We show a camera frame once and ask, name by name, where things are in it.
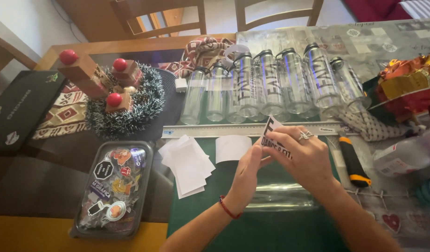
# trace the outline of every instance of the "black laptop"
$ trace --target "black laptop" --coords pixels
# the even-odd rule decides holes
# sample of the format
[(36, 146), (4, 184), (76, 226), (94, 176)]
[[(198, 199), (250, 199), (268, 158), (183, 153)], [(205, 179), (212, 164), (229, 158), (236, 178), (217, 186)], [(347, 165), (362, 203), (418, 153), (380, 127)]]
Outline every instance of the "black laptop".
[(64, 85), (57, 71), (21, 71), (0, 95), (0, 156), (14, 156), (35, 132)]

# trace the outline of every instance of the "metal ruler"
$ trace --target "metal ruler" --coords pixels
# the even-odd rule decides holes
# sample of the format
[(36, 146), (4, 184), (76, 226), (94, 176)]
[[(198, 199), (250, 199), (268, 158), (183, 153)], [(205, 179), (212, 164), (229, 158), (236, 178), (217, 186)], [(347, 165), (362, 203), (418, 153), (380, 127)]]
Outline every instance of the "metal ruler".
[[(285, 122), (285, 126), (304, 126), (315, 135), (338, 135), (340, 130), (348, 135), (358, 135), (343, 122)], [(163, 139), (176, 139), (183, 135), (194, 138), (217, 138), (225, 135), (244, 135), (259, 137), (265, 130), (266, 123), (214, 124), (214, 125), (179, 125), (164, 126)]]

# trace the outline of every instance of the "sticker-covered box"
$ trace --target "sticker-covered box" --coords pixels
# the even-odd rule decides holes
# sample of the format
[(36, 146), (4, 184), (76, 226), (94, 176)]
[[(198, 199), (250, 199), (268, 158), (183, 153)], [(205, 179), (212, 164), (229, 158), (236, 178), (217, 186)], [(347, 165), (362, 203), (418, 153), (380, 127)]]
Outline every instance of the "sticker-covered box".
[(140, 225), (153, 151), (143, 141), (102, 144), (69, 233), (72, 238), (131, 238)]

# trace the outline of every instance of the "red bracelet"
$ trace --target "red bracelet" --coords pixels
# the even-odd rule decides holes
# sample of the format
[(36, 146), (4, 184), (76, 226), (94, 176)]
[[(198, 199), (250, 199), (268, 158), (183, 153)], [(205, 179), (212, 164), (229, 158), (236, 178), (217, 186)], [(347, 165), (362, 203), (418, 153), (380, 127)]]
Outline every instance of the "red bracelet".
[(233, 214), (231, 213), (231, 211), (229, 211), (229, 209), (224, 205), (224, 203), (223, 203), (223, 199), (224, 199), (224, 195), (221, 195), (221, 196), (219, 197), (219, 203), (220, 203), (220, 204), (221, 204), (221, 206), (223, 207), (224, 211), (225, 211), (226, 213), (228, 213), (228, 214), (229, 214), (229, 216), (230, 216), (232, 219), (234, 219), (234, 220), (237, 220), (238, 218), (240, 218), (240, 216), (243, 214), (243, 212), (239, 213), (237, 216), (233, 215)]

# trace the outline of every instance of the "forearm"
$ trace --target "forearm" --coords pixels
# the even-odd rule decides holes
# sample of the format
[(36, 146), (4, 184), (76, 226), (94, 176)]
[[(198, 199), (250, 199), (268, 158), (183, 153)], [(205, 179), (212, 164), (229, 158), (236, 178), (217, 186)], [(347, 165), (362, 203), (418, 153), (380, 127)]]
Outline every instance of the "forearm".
[(174, 232), (162, 245), (160, 251), (202, 251), (231, 220), (231, 217), (224, 211), (220, 203), (217, 202), (211, 208)]
[(358, 205), (337, 182), (318, 195), (319, 202), (335, 220), (347, 247), (353, 252), (402, 251), (391, 234)]

